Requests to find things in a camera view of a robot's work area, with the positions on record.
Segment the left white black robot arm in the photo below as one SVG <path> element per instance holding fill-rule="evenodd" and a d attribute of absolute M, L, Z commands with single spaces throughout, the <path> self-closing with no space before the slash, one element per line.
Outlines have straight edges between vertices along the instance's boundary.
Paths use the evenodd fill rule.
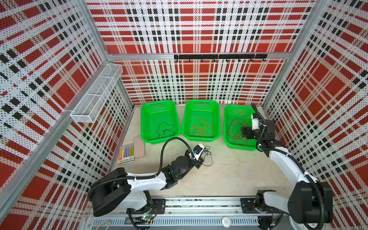
<path fill-rule="evenodd" d="M 160 166 L 156 173 L 134 174 L 120 167 L 93 183 L 87 195 L 93 205 L 93 215 L 104 216 L 119 205 L 145 212 L 153 206 L 149 191 L 170 189 L 193 168 L 199 169 L 204 162 L 202 155 L 206 147 L 198 144 L 191 149 L 186 141 L 181 138 L 179 141 L 187 147 L 185 154 L 177 157 L 169 165 L 163 166 L 165 149 L 162 148 Z"/>

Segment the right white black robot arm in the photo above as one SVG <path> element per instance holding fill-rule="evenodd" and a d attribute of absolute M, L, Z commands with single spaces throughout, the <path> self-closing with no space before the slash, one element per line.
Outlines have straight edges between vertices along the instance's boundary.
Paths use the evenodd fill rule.
<path fill-rule="evenodd" d="M 251 107 L 254 110 L 251 115 L 252 124 L 241 128 L 242 136 L 256 140 L 256 149 L 276 163 L 293 187 L 289 196 L 274 190 L 258 190 L 254 201 L 255 210 L 266 213 L 267 208 L 275 208 L 308 230 L 321 230 L 333 220 L 332 188 L 307 172 L 285 145 L 276 140 L 276 122 L 265 119 L 254 103 L 251 103 Z"/>

